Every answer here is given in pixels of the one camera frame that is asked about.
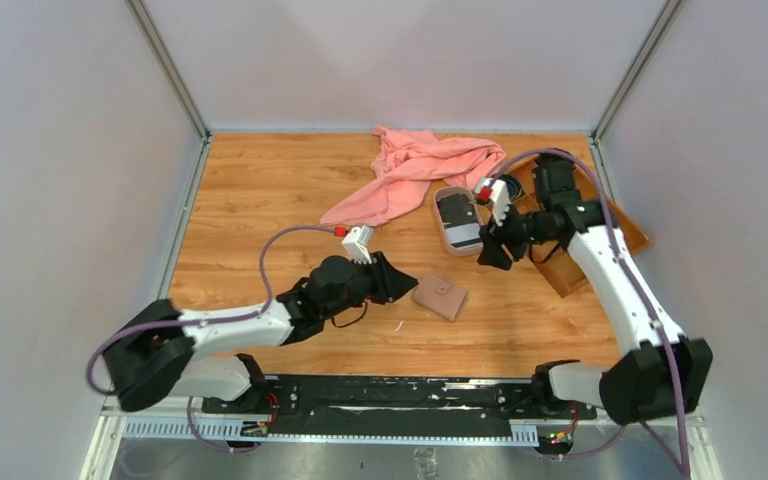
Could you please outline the pink card holder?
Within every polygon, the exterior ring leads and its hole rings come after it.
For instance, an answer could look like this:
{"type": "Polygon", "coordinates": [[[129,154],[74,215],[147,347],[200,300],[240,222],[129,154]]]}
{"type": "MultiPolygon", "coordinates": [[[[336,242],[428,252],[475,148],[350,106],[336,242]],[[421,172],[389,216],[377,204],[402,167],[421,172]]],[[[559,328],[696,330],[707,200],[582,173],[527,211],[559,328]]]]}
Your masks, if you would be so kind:
{"type": "Polygon", "coordinates": [[[425,274],[412,294],[415,303],[449,322],[456,321],[467,299],[464,287],[434,273],[425,274]]]}

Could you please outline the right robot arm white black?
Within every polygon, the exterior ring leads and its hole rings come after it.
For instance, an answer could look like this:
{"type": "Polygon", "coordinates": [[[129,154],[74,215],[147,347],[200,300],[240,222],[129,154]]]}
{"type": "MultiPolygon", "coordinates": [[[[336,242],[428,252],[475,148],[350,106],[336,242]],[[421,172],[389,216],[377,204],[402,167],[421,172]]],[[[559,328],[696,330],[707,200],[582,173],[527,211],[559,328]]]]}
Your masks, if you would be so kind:
{"type": "Polygon", "coordinates": [[[520,212],[503,179],[504,170],[480,179],[473,192],[490,211],[479,230],[478,262],[509,270],[535,245],[553,242],[580,268],[597,295],[617,341],[620,360],[610,368],[560,360],[538,366],[531,403],[556,417],[571,402],[603,409],[618,425],[666,417],[682,422],[694,412],[713,352],[691,338],[657,301],[637,268],[619,218],[603,188],[586,199],[576,183],[581,172],[597,176],[572,154],[554,148],[531,151],[537,207],[520,212]]]}

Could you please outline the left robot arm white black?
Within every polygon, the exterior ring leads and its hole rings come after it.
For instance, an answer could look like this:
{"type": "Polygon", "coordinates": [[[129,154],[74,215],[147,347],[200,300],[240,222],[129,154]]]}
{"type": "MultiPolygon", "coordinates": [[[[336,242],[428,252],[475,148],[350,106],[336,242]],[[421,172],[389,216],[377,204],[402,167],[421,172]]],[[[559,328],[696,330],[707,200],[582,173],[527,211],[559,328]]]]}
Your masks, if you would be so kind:
{"type": "Polygon", "coordinates": [[[209,357],[305,341],[344,311],[396,302],[417,285],[382,252],[373,253],[369,263],[332,255],[268,302],[199,311],[156,300],[104,343],[100,355],[125,412],[189,396],[227,399],[239,411],[253,413],[264,405],[267,390],[254,378],[256,364],[212,365],[209,357]]]}

